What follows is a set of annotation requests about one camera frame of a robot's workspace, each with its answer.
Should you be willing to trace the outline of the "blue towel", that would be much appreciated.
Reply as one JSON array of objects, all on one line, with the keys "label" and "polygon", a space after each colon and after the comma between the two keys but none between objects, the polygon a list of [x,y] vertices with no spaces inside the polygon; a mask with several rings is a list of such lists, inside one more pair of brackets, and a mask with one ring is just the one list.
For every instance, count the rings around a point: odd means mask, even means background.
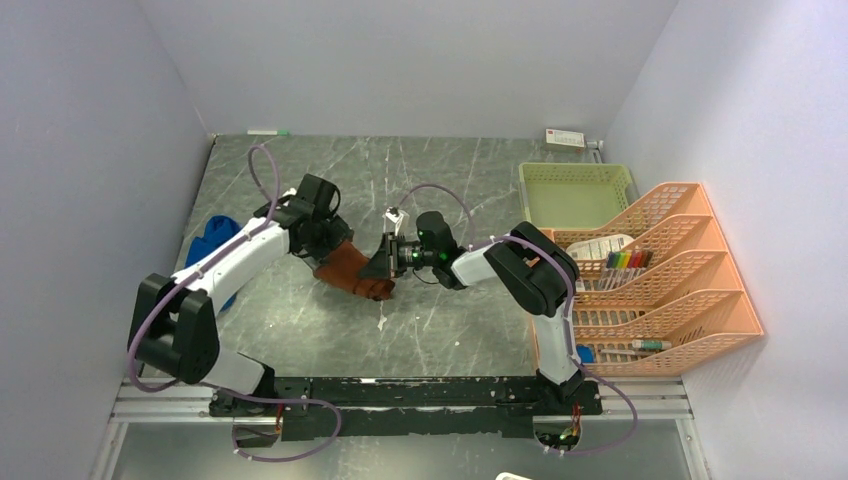
[{"label": "blue towel", "polygon": [[192,269],[197,263],[205,266],[218,248],[225,245],[241,231],[241,226],[225,215],[215,215],[205,224],[203,234],[195,236],[188,248],[184,267]]}]

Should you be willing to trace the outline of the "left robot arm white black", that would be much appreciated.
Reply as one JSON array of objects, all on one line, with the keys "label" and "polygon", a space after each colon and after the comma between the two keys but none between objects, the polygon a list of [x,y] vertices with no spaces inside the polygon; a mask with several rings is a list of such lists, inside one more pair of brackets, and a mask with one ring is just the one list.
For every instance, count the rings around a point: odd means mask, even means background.
[{"label": "left robot arm white black", "polygon": [[244,226],[211,252],[170,276],[139,285],[127,343],[128,368],[143,363],[172,383],[209,386],[214,416],[261,416],[304,393],[283,396],[274,369],[222,346],[217,316],[225,303],[274,261],[294,256],[313,271],[340,262],[353,233],[339,216],[341,192],[312,174],[269,195]]}]

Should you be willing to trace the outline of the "brown towel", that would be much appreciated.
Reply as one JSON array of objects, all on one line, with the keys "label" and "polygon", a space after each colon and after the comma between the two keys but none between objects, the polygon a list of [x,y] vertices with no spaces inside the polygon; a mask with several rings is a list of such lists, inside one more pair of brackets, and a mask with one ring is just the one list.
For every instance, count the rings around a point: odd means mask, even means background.
[{"label": "brown towel", "polygon": [[389,300],[395,288],[392,280],[359,277],[367,263],[368,259],[354,244],[345,240],[313,271],[313,277],[352,295],[374,301]]}]

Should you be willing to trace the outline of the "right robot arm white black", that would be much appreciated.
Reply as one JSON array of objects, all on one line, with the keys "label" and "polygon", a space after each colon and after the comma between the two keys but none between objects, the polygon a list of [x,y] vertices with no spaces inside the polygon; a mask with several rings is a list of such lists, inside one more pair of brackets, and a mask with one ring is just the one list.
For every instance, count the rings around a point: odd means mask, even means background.
[{"label": "right robot arm white black", "polygon": [[385,232],[358,276],[394,280],[409,271],[429,269],[449,290],[499,280],[532,316],[537,373],[545,381],[539,389],[540,402],[550,413],[565,413],[576,403],[577,388],[585,379],[571,321],[579,277],[576,261],[527,221],[476,249],[461,246],[437,211],[419,215],[415,227],[414,239],[397,229]]}]

